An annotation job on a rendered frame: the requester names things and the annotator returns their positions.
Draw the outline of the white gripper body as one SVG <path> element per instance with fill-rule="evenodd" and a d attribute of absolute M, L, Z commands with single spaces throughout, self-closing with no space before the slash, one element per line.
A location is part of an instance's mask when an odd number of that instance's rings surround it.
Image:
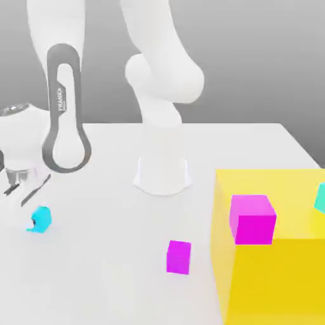
<path fill-rule="evenodd" d="M 26 210 L 36 208 L 43 201 L 42 194 L 51 180 L 51 173 L 41 176 L 34 173 L 15 173 L 15 176 L 18 187 L 13 192 L 13 216 L 22 216 Z"/>

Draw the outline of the small cyan cube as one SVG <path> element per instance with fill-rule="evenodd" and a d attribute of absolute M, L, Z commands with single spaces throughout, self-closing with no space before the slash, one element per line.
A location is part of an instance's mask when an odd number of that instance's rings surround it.
<path fill-rule="evenodd" d="M 32 214 L 31 220 L 33 227 L 27 229 L 27 232 L 37 232 L 43 234 L 52 223 L 51 211 L 48 207 L 40 206 Z"/>

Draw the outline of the small purple cube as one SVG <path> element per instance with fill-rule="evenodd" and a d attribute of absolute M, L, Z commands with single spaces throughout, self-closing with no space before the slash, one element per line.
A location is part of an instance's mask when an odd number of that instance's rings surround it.
<path fill-rule="evenodd" d="M 166 271 L 169 273 L 189 275 L 190 253 L 190 242 L 171 240 L 166 253 Z"/>

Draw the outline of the small magenta cube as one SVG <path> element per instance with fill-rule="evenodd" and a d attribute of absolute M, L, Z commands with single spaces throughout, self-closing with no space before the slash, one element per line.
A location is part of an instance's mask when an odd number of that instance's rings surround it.
<path fill-rule="evenodd" d="M 271 245 L 277 214 L 263 194 L 235 194 L 229 223 L 236 245 Z"/>

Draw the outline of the small teal cube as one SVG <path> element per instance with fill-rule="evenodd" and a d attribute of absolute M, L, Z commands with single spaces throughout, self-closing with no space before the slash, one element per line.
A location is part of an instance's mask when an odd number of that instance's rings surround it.
<path fill-rule="evenodd" d="M 325 182 L 320 183 L 318 186 L 314 208 L 325 214 Z"/>

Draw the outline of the large yellow box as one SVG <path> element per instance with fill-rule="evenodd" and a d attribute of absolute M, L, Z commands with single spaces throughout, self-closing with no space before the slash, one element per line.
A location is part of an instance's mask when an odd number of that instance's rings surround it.
<path fill-rule="evenodd" d="M 314 208 L 325 169 L 219 169 L 211 262 L 223 325 L 325 325 L 325 214 Z M 236 245 L 235 194 L 263 194 L 277 220 L 271 245 Z"/>

